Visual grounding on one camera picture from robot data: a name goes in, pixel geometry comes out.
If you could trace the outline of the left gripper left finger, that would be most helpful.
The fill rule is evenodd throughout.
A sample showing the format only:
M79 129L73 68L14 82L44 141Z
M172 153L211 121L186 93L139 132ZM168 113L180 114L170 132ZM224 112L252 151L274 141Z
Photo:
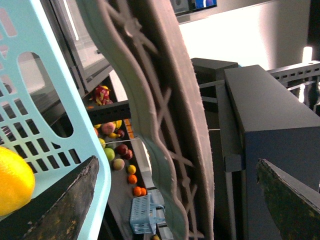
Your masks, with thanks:
M91 156L0 222L2 240L76 240L94 197L99 161Z

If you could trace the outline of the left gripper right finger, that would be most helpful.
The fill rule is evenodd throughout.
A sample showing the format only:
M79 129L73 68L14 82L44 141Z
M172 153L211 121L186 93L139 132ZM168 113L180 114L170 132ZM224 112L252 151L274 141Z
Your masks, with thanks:
M320 193L266 159L256 165L257 183L283 240L320 238Z

